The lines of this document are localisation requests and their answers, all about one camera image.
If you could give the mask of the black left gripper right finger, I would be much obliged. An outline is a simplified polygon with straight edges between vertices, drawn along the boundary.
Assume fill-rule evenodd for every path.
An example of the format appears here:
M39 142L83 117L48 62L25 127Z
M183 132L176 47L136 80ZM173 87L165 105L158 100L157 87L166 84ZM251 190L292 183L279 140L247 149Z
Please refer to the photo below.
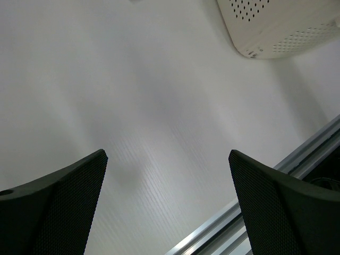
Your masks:
M253 254L339 254L339 192L232 150L229 165Z

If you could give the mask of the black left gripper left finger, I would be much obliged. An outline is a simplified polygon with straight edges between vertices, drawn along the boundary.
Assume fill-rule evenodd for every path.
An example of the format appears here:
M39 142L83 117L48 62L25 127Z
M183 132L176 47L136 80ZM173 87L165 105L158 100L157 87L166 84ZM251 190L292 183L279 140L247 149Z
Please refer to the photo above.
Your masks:
M99 149L1 191L1 254L84 254L107 162Z

